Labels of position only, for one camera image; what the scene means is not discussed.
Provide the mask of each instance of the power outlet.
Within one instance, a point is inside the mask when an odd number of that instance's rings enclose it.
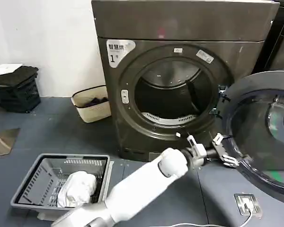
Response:
[[[262,217],[262,209],[260,208],[259,203],[253,194],[235,194],[235,199],[241,215],[250,215],[249,210],[246,209],[244,205],[245,203],[249,203],[250,206],[253,206],[252,216]]]

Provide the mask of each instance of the number 1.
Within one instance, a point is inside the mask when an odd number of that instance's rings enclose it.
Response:
[[[115,62],[113,55],[111,55],[110,57],[112,58],[110,62]]]

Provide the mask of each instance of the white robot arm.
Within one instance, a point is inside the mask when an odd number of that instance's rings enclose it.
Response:
[[[56,220],[52,227],[112,227],[129,220],[187,171],[183,153],[168,148],[118,183],[104,202],[77,207]]]

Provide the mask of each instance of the beige basket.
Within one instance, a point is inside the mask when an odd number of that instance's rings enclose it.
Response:
[[[74,106],[76,106],[80,117],[86,123],[95,122],[111,115],[109,102],[104,102],[90,107],[82,107],[95,97],[99,99],[107,97],[105,85],[79,91],[71,97],[71,101]]]

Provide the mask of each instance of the door glass window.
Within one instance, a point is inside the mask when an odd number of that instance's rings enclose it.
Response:
[[[142,115],[161,125],[193,121],[213,97],[209,77],[189,61],[158,61],[148,67],[135,88]]]
[[[284,187],[284,95],[245,99],[231,119],[234,147],[253,170]]]

